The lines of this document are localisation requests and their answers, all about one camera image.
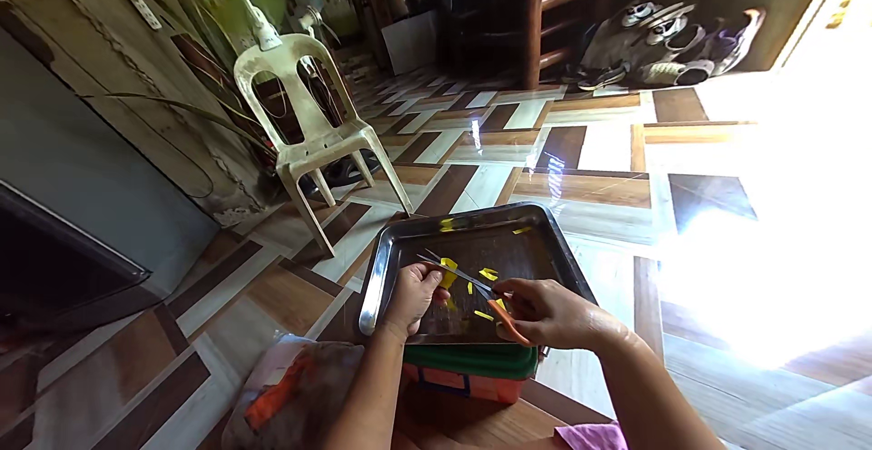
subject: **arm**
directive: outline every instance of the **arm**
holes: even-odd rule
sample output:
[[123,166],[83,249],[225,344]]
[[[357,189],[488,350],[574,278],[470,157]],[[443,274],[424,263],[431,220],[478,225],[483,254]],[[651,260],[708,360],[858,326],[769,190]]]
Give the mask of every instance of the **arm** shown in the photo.
[[399,376],[406,338],[418,331],[431,299],[444,304],[447,290],[437,288],[442,272],[415,263],[398,272],[387,310],[372,333],[345,405],[327,435],[324,448],[383,449],[391,447]]
[[[600,359],[617,420],[633,450],[723,449],[647,344],[608,312],[553,280],[494,285],[511,302],[518,332],[537,344],[591,350]],[[497,328],[498,334],[511,339]]]

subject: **metal tray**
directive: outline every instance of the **metal tray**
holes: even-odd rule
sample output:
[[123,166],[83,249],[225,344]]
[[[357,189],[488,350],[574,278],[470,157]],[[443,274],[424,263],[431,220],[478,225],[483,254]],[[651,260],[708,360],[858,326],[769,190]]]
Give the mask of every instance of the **metal tray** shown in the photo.
[[[514,233],[523,227],[526,232]],[[425,248],[453,259],[458,269],[492,284],[477,273],[483,267],[496,269],[500,278],[553,279],[576,294],[596,303],[581,269],[551,211],[524,201],[502,207],[397,222],[376,237],[364,281],[364,303],[357,329],[369,336],[378,316],[391,298],[400,268],[420,261]],[[459,278],[452,288],[453,309],[433,305],[421,319],[418,334],[409,344],[509,343],[496,336],[494,323],[474,315],[488,312],[485,299]]]

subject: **hand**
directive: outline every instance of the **hand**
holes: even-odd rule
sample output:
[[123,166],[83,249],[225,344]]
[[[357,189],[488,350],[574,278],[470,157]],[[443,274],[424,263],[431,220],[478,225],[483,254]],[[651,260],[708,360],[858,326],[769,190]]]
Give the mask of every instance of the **hand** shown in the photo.
[[[629,330],[612,314],[554,280],[510,278],[494,285],[512,305],[515,328],[535,344],[597,351],[610,336]],[[497,335],[512,341],[502,325]]]
[[430,301],[445,305],[451,294],[439,286],[442,269],[429,262],[416,262],[399,270],[382,322],[411,336],[418,332]]

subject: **electrical outlet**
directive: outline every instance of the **electrical outlet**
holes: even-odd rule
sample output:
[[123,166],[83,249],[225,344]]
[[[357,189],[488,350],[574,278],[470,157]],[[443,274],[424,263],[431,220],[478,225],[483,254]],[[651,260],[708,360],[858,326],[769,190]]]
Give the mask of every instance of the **electrical outlet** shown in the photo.
[[158,31],[160,29],[160,21],[151,9],[149,9],[148,4],[144,0],[130,0],[136,10],[139,11],[139,15],[142,16],[142,19],[145,19],[149,26],[152,27],[152,30]]

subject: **plastic bag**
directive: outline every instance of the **plastic bag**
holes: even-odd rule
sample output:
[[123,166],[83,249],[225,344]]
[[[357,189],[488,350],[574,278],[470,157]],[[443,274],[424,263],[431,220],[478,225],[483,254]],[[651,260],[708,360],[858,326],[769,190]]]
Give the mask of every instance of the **plastic bag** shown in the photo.
[[248,377],[222,448],[320,448],[363,353],[363,346],[349,343],[280,337]]

